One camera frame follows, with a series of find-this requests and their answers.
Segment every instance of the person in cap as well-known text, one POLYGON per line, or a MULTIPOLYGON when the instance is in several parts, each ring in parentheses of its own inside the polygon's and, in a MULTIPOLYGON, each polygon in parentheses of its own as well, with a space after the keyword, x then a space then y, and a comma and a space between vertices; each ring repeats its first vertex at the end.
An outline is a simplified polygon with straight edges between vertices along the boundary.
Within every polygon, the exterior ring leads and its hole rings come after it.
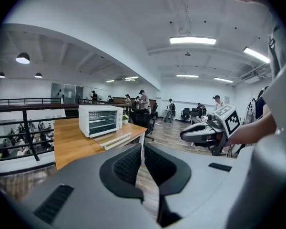
POLYGON ((144 90, 141 90, 139 92, 139 94, 141 94, 141 100, 140 100, 140 108, 141 109, 147 109, 149 111, 149 113, 151 113, 151 108, 150 108, 150 103, 149 103, 149 98, 146 95, 144 90))
POLYGON ((124 102, 125 102, 126 104, 131 104, 132 101, 130 100, 129 94, 126 94, 125 96, 126 96, 126 99, 124 100, 124 102))
POLYGON ((95 93, 95 91, 92 91, 93 95, 92 95, 92 100, 97 100, 97 94, 95 93))
POLYGON ((221 102, 219 95, 216 95, 215 97, 213 97, 213 99, 215 99, 215 102, 216 102, 216 106, 215 106, 214 111, 217 109, 220 109, 222 106, 224 106, 224 103, 221 102))

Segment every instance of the black railing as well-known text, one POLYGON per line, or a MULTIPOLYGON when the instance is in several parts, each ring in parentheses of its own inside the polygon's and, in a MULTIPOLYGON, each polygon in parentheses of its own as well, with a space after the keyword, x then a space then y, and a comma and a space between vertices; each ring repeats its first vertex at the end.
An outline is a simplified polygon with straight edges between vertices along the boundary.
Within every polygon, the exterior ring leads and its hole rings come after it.
MULTIPOLYGON (((117 107, 125 107, 126 113, 128 113, 128 110, 130 109, 129 104, 114 104, 110 102, 105 102, 108 105, 113 105, 117 107)), ((2 160, 10 160, 10 159, 16 159, 16 158, 22 158, 22 157, 28 157, 28 156, 34 156, 36 161, 39 161, 38 155, 44 154, 47 152, 54 151, 54 146, 46 145, 48 143, 52 143, 54 136, 52 138, 48 138, 46 140, 40 140, 33 142, 33 135, 36 134, 43 134, 43 133, 50 133, 53 132, 54 129, 48 128, 43 129, 43 127, 40 130, 33 130, 31 127, 29 127, 29 124, 35 123, 35 122, 44 122, 44 121, 52 121, 52 120, 60 120, 60 119, 72 119, 72 118, 78 118, 78 116, 68 116, 68 117, 57 117, 57 118, 46 118, 46 119, 36 119, 36 120, 28 120, 27 118, 27 111, 29 110, 42 110, 42 109, 74 109, 78 108, 80 104, 27 104, 27 105, 6 105, 6 106, 0 106, 0 112, 13 112, 13 111, 22 111, 23 120, 22 121, 13 121, 13 122, 3 122, 0 123, 1 125, 13 125, 13 124, 23 124, 23 128, 18 133, 10 133, 8 135, 0 135, 0 139, 5 138, 5 143, 0 144, 0 161, 2 160), (9 145, 12 143, 12 140, 14 137, 19 137, 24 140, 25 144, 21 145, 9 145), (29 153, 21 156, 10 156, 9 157, 9 150, 19 149, 22 147, 28 147, 29 153)))
POLYGON ((22 104, 60 104, 61 98, 8 98, 0 99, 0 106, 22 104))
POLYGON ((93 99, 84 99, 84 98, 79 98, 78 103, 79 104, 110 104, 112 105, 112 102, 93 100, 93 99))

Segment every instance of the wooden floor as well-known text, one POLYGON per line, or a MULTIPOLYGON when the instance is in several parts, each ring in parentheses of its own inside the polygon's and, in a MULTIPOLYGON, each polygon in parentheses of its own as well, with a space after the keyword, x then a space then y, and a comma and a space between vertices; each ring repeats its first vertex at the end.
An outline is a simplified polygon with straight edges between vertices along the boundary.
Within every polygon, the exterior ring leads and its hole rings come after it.
MULTIPOLYGON (((203 155, 211 155, 211 153, 204 147, 190 147, 180 138, 180 132, 189 126, 189 123, 175 121, 165 123, 163 118, 158 118, 154 125, 152 135, 155 140, 145 139, 147 143, 155 143, 167 148, 182 150, 185 152, 198 153, 203 155)), ((25 196, 35 185, 44 181, 48 176, 56 172, 55 166, 49 166, 43 169, 34 170, 26 173, 0 177, 0 188, 2 188, 8 195, 16 200, 20 200, 25 196)), ((140 188, 144 193, 143 206, 156 220, 159 205, 159 189, 149 174, 145 164, 144 156, 142 158, 142 165, 138 171, 136 187, 140 188)))

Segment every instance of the wooden countertop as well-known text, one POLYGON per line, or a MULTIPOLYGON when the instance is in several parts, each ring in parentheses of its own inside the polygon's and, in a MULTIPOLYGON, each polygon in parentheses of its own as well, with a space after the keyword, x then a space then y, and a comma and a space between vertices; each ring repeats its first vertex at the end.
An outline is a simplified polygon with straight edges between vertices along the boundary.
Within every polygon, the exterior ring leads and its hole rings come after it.
POLYGON ((96 138, 87 138, 79 128, 78 118, 55 120, 54 155, 56 168, 61 169, 78 158, 105 152, 105 149, 100 144, 131 132, 130 139, 117 146, 121 147, 139 137, 146 130, 144 127, 129 123, 123 125, 116 132, 96 138))

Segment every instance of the white ceiling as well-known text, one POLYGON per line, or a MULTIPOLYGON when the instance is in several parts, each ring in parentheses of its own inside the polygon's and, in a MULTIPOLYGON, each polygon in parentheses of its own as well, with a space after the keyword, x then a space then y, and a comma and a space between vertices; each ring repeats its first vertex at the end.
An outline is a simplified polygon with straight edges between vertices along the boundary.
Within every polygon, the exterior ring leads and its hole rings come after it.
MULTIPOLYGON (((220 77, 237 82, 241 75, 263 64, 245 54, 245 47, 267 56, 271 18, 261 5, 234 0, 102 1, 116 19, 125 20, 129 30, 139 35, 149 57, 156 62, 154 73, 162 79, 186 73, 198 74, 206 81, 220 77), (180 35, 179 30, 186 31, 185 4, 191 34, 216 38, 214 46, 170 44, 170 37, 180 35)), ((43 35, 8 31, 0 37, 0 45, 3 44, 0 62, 14 60, 16 54, 23 51, 38 63, 61 64, 66 69, 75 67, 104 81, 130 74, 93 52, 43 35)))
POLYGON ((202 79, 236 80, 263 64, 246 55, 249 47, 267 55, 270 15, 261 5, 234 0, 108 0, 125 15, 130 28, 144 42, 162 78, 177 73, 199 74, 202 79), (214 46, 170 45, 169 38, 185 32, 185 10, 191 34, 216 38, 214 46))
POLYGON ((35 67, 55 65, 66 72, 75 69, 100 82, 135 74, 70 42, 25 31, 1 31, 0 67, 20 67, 19 70, 23 70, 21 64, 15 61, 20 52, 28 53, 35 67))

